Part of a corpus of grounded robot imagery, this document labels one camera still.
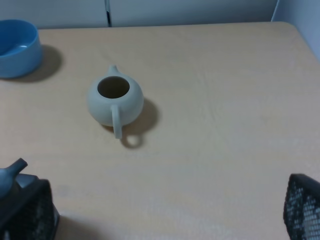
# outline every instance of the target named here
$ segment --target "teapot opening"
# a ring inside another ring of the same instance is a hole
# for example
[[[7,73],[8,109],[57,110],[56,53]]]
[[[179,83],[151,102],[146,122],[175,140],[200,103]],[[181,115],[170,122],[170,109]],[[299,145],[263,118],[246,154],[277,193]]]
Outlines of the teapot opening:
[[[108,99],[117,99],[127,94],[130,85],[123,77],[108,76],[99,82],[99,94]]]

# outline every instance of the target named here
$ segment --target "white wall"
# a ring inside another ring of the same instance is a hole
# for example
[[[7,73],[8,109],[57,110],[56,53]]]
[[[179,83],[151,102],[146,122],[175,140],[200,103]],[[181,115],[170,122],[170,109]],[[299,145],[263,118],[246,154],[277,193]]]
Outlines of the white wall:
[[[320,0],[279,0],[272,20],[295,25],[320,60]]]
[[[110,0],[113,27],[270,21],[277,0]]]
[[[104,0],[0,0],[3,19],[24,19],[39,28],[108,26]]]

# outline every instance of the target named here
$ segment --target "teapot handle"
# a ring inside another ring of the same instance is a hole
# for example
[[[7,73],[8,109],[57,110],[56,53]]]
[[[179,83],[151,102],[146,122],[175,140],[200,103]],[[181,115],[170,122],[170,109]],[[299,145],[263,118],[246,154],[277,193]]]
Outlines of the teapot handle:
[[[116,139],[122,138],[122,126],[120,120],[120,111],[117,105],[111,106],[112,111],[112,124],[113,124],[113,132]]]

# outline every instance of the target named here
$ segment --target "teapot spout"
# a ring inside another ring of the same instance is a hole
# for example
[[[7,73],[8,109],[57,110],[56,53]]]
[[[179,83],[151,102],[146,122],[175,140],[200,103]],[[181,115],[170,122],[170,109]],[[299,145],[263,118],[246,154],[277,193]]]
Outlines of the teapot spout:
[[[108,75],[114,75],[119,73],[119,70],[116,65],[110,65],[108,70]]]

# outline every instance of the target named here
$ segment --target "blue bowl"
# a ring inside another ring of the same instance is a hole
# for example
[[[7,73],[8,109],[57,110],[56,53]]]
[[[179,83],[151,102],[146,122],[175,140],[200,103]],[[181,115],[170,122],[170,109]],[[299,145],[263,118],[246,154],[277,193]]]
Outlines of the blue bowl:
[[[0,21],[0,78],[17,78],[35,70],[43,58],[38,30],[24,20]]]

